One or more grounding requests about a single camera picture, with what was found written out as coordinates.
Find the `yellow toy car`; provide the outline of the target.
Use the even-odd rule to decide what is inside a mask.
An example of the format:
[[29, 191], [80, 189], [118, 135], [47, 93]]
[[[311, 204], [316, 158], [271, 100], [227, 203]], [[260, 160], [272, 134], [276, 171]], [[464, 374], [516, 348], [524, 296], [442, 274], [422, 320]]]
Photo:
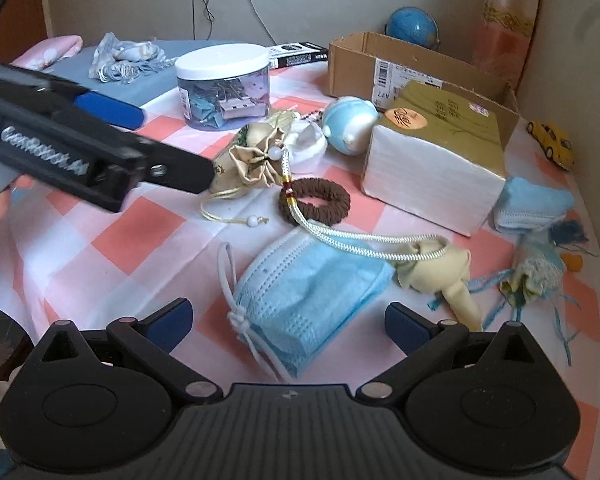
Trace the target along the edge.
[[574, 166], [572, 145], [561, 128], [550, 122], [530, 120], [526, 130], [540, 144], [545, 157], [562, 170], [571, 171]]

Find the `brown cardboard box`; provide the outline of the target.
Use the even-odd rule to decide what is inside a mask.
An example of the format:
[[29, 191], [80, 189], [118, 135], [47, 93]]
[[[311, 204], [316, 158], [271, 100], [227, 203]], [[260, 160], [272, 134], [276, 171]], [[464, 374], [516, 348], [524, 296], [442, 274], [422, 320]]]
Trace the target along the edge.
[[449, 55], [378, 32], [355, 32], [329, 45], [330, 96], [357, 96], [385, 110], [412, 80], [464, 96], [494, 113], [501, 144], [508, 143], [519, 110], [507, 81]]

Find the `clear jar with white lid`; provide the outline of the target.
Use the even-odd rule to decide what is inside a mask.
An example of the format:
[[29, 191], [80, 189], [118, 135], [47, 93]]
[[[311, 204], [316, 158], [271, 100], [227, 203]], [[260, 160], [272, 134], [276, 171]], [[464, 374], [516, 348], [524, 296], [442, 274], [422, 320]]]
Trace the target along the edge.
[[186, 124], [225, 130], [268, 114], [270, 58], [257, 44], [216, 44], [174, 63]]

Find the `blue desk globe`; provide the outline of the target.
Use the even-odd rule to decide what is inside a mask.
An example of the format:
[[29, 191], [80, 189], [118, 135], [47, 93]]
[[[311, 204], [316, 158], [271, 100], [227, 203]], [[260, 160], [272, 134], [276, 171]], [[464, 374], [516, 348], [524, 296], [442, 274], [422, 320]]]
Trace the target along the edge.
[[437, 51], [440, 46], [437, 22], [414, 6], [395, 10], [388, 18], [385, 35], [429, 50]]

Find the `gold tissue paper pack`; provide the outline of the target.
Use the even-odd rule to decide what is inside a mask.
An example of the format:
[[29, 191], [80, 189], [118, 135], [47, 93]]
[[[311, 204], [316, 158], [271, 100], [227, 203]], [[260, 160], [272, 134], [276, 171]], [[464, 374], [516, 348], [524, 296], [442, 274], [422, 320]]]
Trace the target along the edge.
[[495, 113], [476, 96], [411, 81], [374, 125], [361, 188], [470, 237], [486, 221], [505, 181]]

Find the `black white pen box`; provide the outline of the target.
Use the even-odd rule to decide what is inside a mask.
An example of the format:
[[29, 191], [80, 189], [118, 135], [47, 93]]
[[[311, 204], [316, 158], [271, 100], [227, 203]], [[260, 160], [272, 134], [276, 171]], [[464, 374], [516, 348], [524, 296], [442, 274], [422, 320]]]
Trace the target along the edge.
[[328, 50], [312, 42], [291, 42], [268, 47], [268, 68], [280, 70], [292, 66], [306, 65], [328, 60]]

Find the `pink floral pillow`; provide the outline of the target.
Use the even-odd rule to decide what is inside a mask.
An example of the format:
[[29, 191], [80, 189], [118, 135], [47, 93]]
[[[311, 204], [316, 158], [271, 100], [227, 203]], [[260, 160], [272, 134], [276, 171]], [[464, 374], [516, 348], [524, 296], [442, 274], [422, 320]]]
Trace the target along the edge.
[[47, 38], [15, 58], [12, 66], [26, 70], [46, 70], [64, 58], [77, 55], [82, 47], [83, 39], [79, 35]]

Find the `pink checkered tablecloth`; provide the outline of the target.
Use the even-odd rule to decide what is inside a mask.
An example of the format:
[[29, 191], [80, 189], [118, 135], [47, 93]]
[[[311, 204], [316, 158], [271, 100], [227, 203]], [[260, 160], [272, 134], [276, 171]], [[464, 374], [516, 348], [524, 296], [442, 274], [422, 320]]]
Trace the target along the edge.
[[[158, 92], [145, 105], [143, 136], [212, 158], [234, 131], [198, 131], [184, 122], [174, 77], [159, 90], [152, 77], [110, 89]], [[271, 98], [276, 107], [314, 112], [331, 101], [326, 63], [303, 65], [271, 73]], [[599, 255], [588, 213], [576, 181], [543, 155], [521, 119], [506, 146], [506, 168], [512, 176], [569, 188], [577, 200], [578, 218], [586, 229], [588, 250]], [[439, 232], [470, 250], [472, 278], [490, 276], [512, 264], [516, 237], [485, 224], [471, 238], [459, 236], [407, 212], [364, 195], [360, 174], [364, 157], [342, 156], [329, 150], [319, 160], [316, 175], [338, 182], [351, 195], [351, 210], [338, 229], [381, 235]], [[291, 226], [277, 214], [277, 188], [212, 203], [219, 217], [266, 217], [256, 228], [211, 222], [201, 217], [202, 196], [143, 184], [133, 190], [120, 214], [110, 214], [71, 196], [37, 184], [12, 205], [0, 225], [0, 310], [38, 341], [58, 318], [68, 318], [81, 330], [104, 328], [120, 316], [144, 318], [178, 297], [195, 309], [193, 331], [174, 356], [223, 388], [232, 382], [265, 382], [247, 346], [226, 319], [227, 305], [216, 274], [222, 243], [231, 244], [238, 276], [258, 253], [286, 234]], [[564, 378], [579, 405], [582, 425], [567, 460], [578, 479], [600, 478], [600, 258], [585, 256], [584, 268], [568, 272], [563, 292], [553, 301], [538, 301], [522, 311], [521, 319]], [[428, 296], [392, 283], [364, 308], [301, 375], [300, 382], [346, 382], [352, 389], [403, 359], [386, 336], [384, 311], [400, 301], [420, 315], [437, 320], [451, 312], [444, 304], [431, 311]], [[555, 312], [569, 344], [571, 365], [556, 333]]]

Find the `light blue folded cloth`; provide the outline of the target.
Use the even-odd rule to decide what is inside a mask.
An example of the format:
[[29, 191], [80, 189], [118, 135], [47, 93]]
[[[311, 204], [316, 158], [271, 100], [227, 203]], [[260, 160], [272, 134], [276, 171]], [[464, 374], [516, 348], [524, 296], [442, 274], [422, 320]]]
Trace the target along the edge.
[[562, 220], [576, 201], [564, 188], [537, 185], [522, 177], [508, 178], [492, 210], [494, 229], [521, 233]]

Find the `small orange object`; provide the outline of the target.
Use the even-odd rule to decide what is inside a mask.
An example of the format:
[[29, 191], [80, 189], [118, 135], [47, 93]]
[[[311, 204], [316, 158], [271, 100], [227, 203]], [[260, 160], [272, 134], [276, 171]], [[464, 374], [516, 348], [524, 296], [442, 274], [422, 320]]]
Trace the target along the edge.
[[579, 273], [584, 265], [584, 259], [579, 254], [573, 254], [572, 252], [562, 252], [560, 254], [562, 262], [565, 263], [565, 267], [569, 272]]

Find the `blue grey cushion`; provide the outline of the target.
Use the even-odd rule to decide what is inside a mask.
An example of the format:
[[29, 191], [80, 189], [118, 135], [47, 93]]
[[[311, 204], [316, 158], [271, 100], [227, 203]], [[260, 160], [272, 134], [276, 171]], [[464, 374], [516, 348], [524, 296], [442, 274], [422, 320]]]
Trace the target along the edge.
[[95, 47], [83, 48], [72, 58], [62, 58], [44, 72], [72, 80], [104, 96], [141, 106], [178, 86], [174, 62], [180, 56], [205, 47], [226, 44], [226, 40], [156, 40], [163, 50], [161, 62], [113, 62], [92, 70]]

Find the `blue surgical face mask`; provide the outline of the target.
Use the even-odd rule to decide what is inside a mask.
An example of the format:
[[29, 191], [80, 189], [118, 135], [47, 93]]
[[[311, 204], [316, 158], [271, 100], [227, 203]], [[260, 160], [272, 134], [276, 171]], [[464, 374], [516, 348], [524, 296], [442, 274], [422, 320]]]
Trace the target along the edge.
[[343, 252], [294, 229], [265, 247], [242, 275], [232, 245], [218, 251], [230, 327], [269, 378], [293, 382], [391, 282], [385, 260]]

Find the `blue white crumpled scarf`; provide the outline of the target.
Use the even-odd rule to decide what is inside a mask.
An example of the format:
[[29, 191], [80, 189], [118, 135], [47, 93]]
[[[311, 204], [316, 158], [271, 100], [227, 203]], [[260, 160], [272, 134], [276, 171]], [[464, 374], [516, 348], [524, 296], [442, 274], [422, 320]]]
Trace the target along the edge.
[[107, 32], [94, 50], [88, 76], [103, 84], [130, 84], [140, 76], [173, 66], [175, 61], [153, 41], [120, 40], [113, 32]]

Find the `gold satin drawstring pouch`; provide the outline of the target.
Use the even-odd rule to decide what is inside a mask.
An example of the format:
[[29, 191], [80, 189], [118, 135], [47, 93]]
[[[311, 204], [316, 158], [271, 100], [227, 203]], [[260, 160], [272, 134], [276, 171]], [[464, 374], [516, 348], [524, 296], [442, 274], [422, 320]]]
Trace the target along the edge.
[[239, 129], [227, 147], [212, 160], [215, 175], [210, 194], [200, 204], [205, 219], [250, 228], [268, 223], [268, 218], [260, 216], [233, 219], [216, 216], [208, 211], [207, 204], [214, 200], [237, 200], [258, 188], [281, 185], [284, 136], [300, 117], [295, 110], [276, 110]]

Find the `blue white plush toy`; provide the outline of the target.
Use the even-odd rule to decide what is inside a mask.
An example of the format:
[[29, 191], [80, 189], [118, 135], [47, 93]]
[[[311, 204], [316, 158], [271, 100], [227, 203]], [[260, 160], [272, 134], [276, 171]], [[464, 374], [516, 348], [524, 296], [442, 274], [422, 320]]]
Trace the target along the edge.
[[294, 119], [283, 134], [294, 174], [312, 174], [328, 148], [346, 156], [366, 153], [379, 113], [370, 101], [344, 96], [316, 114]]

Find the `peach patterned curtain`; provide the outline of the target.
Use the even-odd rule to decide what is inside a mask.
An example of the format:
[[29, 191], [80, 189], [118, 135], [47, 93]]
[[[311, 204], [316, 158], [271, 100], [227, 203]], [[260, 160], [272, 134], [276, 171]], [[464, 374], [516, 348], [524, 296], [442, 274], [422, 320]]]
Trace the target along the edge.
[[526, 66], [540, 0], [484, 0], [471, 64], [516, 89]]

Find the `brown fabric scrunchie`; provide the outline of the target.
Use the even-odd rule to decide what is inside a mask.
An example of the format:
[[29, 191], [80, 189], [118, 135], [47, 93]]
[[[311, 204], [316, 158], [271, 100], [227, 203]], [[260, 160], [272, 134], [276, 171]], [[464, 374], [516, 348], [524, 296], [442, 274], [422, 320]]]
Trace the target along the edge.
[[351, 208], [349, 192], [340, 184], [322, 178], [304, 178], [284, 183], [279, 192], [277, 209], [280, 216], [294, 226], [297, 221], [292, 216], [287, 198], [288, 192], [296, 199], [297, 205], [308, 220], [334, 226], [347, 218]]

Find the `embroidered sachet with blue tassel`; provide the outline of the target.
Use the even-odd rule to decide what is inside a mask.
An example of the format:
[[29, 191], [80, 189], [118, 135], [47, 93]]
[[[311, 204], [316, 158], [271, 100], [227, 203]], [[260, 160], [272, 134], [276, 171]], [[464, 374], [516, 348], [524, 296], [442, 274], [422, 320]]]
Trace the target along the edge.
[[580, 332], [568, 330], [567, 317], [559, 311], [557, 301], [562, 300], [566, 306], [571, 304], [579, 312], [583, 307], [575, 296], [565, 292], [564, 278], [572, 272], [566, 269], [560, 254], [589, 256], [592, 252], [584, 247], [587, 242], [583, 224], [577, 219], [555, 221], [546, 228], [522, 233], [509, 268], [468, 282], [470, 296], [492, 288], [501, 295], [500, 302], [482, 316], [480, 327], [489, 328], [506, 308], [510, 310], [510, 318], [520, 322], [525, 307], [545, 302], [553, 308], [555, 335], [564, 349], [567, 364], [571, 365], [570, 344]]

